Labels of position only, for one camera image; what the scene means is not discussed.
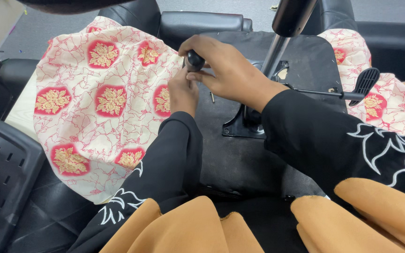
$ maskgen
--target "finger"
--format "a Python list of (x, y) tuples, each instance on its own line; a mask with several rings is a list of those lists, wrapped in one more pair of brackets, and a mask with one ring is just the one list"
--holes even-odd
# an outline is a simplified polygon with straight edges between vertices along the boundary
[(211, 61), (213, 56), (216, 55), (213, 53), (213, 49), (215, 49), (220, 44), (222, 43), (214, 38), (193, 35), (180, 45), (179, 56), (184, 57), (189, 50), (193, 49), (206, 61)]
[(189, 72), (187, 74), (187, 79), (191, 81), (202, 82), (209, 89), (217, 82), (217, 79), (213, 75), (205, 71)]

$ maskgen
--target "right hand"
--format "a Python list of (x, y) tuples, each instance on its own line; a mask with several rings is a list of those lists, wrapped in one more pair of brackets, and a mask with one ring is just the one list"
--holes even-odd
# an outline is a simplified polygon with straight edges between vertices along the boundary
[(217, 96), (262, 112), (276, 94), (288, 89), (269, 80), (232, 45), (194, 35), (182, 43), (179, 55), (185, 56), (191, 49), (206, 60), (215, 76), (199, 71), (188, 73), (187, 79), (202, 82)]

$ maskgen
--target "red and cream fabric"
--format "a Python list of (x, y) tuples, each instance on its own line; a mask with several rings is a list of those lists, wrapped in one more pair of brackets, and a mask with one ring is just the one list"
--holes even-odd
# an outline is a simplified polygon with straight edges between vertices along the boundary
[(36, 69), (34, 128), (59, 179), (99, 204), (170, 116), (167, 83), (183, 60), (156, 37), (104, 17), (48, 44)]
[[(359, 74), (371, 67), (371, 54), (358, 32), (347, 29), (327, 30), (320, 35), (334, 49), (344, 91), (352, 91)], [(381, 73), (379, 81), (365, 99), (348, 106), (348, 113), (364, 122), (405, 135), (405, 82), (394, 74)]]

